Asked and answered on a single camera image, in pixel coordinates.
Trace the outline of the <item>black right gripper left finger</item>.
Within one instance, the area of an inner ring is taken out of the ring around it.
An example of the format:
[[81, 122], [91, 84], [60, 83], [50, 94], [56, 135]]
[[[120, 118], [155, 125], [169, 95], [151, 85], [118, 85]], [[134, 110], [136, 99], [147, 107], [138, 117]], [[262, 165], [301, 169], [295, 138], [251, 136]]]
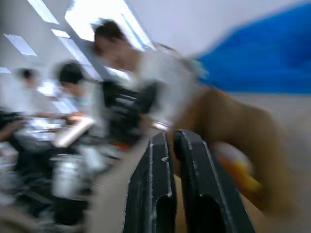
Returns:
[[177, 197], [164, 133], [152, 137], [128, 185], [123, 232], [173, 233]]

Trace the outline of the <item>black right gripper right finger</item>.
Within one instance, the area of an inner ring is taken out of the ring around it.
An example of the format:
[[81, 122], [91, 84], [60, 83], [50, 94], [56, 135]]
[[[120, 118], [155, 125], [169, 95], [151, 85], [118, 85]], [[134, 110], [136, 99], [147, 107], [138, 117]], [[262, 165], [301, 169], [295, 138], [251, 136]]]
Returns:
[[196, 133], [174, 133], [189, 233], [253, 233], [254, 227], [229, 174]]

